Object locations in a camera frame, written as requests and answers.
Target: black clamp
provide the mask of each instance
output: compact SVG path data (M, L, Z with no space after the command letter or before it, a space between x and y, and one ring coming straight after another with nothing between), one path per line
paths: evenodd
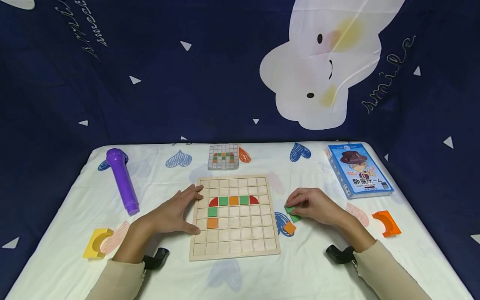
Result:
M154 257L144 255L145 270L156 270L165 264L170 251L165 248L158 248Z
M357 266L355 256L353 256L353 247L346 247L345 250L340 251L335 245L330 245L325 251L327 256L336 264L348 264L353 262L354 266Z

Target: navy blue backdrop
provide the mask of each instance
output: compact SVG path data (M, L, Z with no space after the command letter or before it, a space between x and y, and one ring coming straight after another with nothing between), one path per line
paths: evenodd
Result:
M380 33L375 71L349 89L346 121L319 131L283 118L259 75L263 57L288 41L294 0L87 2L106 45L73 0L35 3L22 10L0 2L0 244L20 237L16 249L0 249L0 298L91 150L184 136L370 143L380 157L388 154L385 165L480 299L480 245L470 237L480 234L480 203L471 188L475 169L467 167L479 155L480 2L406 0ZM405 39L413 42L407 52ZM192 44L189 51L180 41ZM399 69L388 54L406 55ZM388 83L379 73L395 71L381 101L362 104ZM231 112L212 110L219 102ZM443 143L448 137L453 148Z

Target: cartoon boy with hat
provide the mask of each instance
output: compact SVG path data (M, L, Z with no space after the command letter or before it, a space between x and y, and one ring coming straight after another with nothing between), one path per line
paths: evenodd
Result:
M357 151L343 152L340 161L348 164L351 169L357 171L360 178L368 179L370 176L375 176L375 173L368 169L367 157Z

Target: brown hat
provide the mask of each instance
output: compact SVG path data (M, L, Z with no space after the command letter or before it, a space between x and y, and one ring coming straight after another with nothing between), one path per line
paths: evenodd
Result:
M342 156L340 161L345 164L359 164L367 161L367 157L357 151L346 151L342 153Z

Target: purple toy microphone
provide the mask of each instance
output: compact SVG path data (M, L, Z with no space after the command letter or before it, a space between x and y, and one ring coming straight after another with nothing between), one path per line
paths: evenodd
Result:
M112 167L113 176L115 176L123 206L129 215L135 215L140 209L138 208L138 200L133 190L132 181L128 175L127 166L125 165L123 152L117 148L108 150L107 162Z

